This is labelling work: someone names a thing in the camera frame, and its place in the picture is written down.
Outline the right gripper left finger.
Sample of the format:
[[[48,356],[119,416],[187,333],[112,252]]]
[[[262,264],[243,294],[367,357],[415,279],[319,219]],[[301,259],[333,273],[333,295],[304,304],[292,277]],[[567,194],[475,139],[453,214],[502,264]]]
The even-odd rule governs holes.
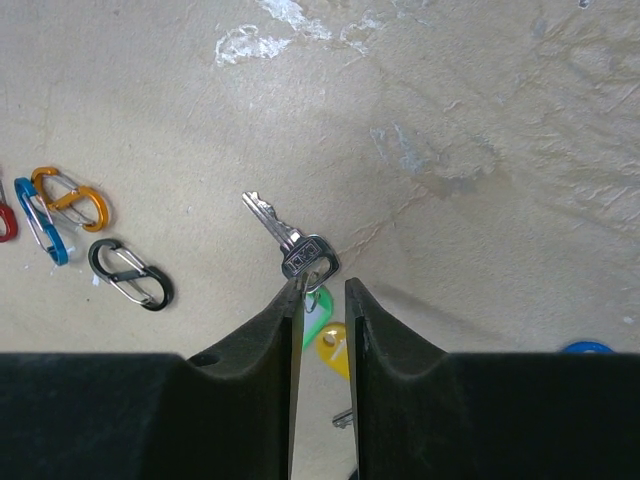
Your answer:
[[[287,479],[303,327],[299,282],[207,349],[5,353],[5,479]]]

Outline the silver key black head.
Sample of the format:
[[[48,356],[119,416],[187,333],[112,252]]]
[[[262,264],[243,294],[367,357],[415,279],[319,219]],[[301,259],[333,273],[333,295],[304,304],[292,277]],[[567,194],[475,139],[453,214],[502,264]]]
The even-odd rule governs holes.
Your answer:
[[[258,192],[243,192],[242,201],[278,243],[283,254],[283,275],[287,279],[305,280],[307,294],[315,293],[339,271],[338,254],[324,237],[306,235],[281,221],[275,208],[261,199]]]

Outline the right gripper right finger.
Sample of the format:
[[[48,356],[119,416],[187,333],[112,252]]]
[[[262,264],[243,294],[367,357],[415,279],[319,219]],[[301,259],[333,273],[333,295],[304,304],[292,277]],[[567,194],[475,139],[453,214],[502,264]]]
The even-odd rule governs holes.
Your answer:
[[[363,479],[635,479],[639,358],[449,353],[345,284]]]

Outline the green key tag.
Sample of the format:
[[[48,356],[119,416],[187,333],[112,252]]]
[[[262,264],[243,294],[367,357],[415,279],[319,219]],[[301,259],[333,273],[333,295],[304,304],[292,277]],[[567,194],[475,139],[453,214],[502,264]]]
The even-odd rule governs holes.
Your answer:
[[[305,295],[302,348],[306,349],[333,316],[334,301],[326,287]]]

